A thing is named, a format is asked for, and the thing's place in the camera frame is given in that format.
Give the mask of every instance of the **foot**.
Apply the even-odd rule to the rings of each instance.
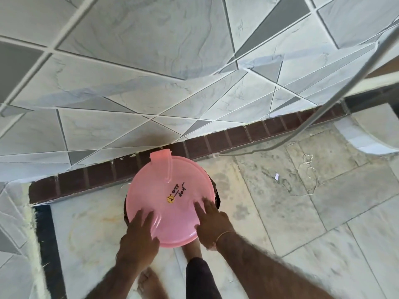
[[[156,273],[149,267],[138,278],[138,293],[142,299],[168,299]]]
[[[202,258],[201,243],[198,240],[198,238],[196,238],[195,240],[186,244],[185,246],[182,246],[182,249],[183,249],[184,256],[187,259],[187,262],[189,262],[194,257]]]

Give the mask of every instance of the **wire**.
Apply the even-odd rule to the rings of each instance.
[[[319,110],[317,110],[311,117],[309,117],[295,132],[288,135],[285,139],[280,141],[279,143],[264,149],[257,149],[250,152],[245,153],[236,153],[236,154],[220,154],[215,153],[213,157],[216,156],[242,156],[249,155],[255,152],[264,152],[276,149],[282,145],[284,145],[289,140],[293,139],[295,136],[301,134],[307,127],[309,127],[312,123],[314,123],[320,116],[326,113],[332,106],[334,106],[339,100],[341,100],[358,82],[360,82],[372,69],[372,67],[381,59],[386,52],[393,46],[396,40],[399,38],[399,26],[382,42],[381,45],[377,47],[376,52],[368,59],[366,64],[359,70],[359,72],[350,80],[344,87],[342,87],[331,99],[329,99]]]

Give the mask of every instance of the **dirty floor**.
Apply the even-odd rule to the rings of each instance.
[[[324,125],[270,152],[198,163],[217,184],[221,210],[250,242],[316,276],[337,298],[399,298],[397,156],[364,155]],[[68,299],[83,298],[114,264],[127,187],[52,205]],[[217,252],[204,249],[203,257],[223,298],[247,298]],[[185,266],[180,248],[160,249],[153,262],[171,299],[185,298]],[[129,298],[140,297],[135,288]]]

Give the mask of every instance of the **hand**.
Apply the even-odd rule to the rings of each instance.
[[[216,249],[216,240],[224,232],[234,232],[234,228],[225,212],[219,212],[215,203],[207,198],[202,198],[205,211],[198,202],[194,208],[199,218],[199,225],[196,225],[198,239],[208,250]]]
[[[151,225],[154,212],[150,212],[141,226],[143,210],[139,210],[127,227],[126,235],[121,238],[121,247],[117,253],[117,265],[131,264],[138,272],[147,268],[158,254],[159,240],[151,237]]]

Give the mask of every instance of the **pink plastic lid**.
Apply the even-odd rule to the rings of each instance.
[[[143,218],[154,211],[152,237],[160,246],[175,248],[197,238],[194,228],[199,224],[194,201],[202,197],[215,201],[211,179],[192,160],[172,156],[169,149],[150,154],[151,161],[133,178],[126,198],[126,213],[132,221],[137,211],[144,209]]]

